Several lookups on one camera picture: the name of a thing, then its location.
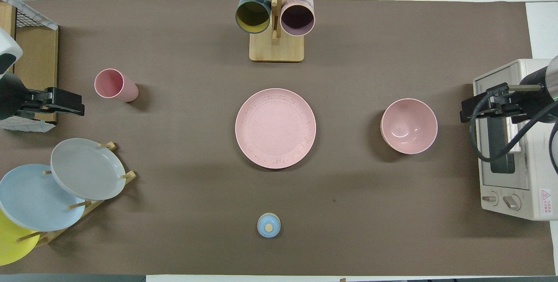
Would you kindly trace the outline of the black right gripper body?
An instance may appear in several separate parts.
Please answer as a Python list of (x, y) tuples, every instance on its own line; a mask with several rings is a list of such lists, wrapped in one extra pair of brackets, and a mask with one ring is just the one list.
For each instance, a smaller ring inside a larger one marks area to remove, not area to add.
[(486, 90), (487, 102), (482, 106), (482, 118), (510, 118), (513, 124), (530, 120), (519, 101), (530, 91), (528, 85), (498, 84)]

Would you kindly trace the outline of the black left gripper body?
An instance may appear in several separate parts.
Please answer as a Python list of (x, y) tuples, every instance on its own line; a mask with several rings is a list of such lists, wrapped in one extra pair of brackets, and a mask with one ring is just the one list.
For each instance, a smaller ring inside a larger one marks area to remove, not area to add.
[(51, 106), (54, 97), (54, 88), (46, 88), (43, 91), (27, 89), (26, 102), (24, 102), (25, 112), (56, 112), (56, 108)]

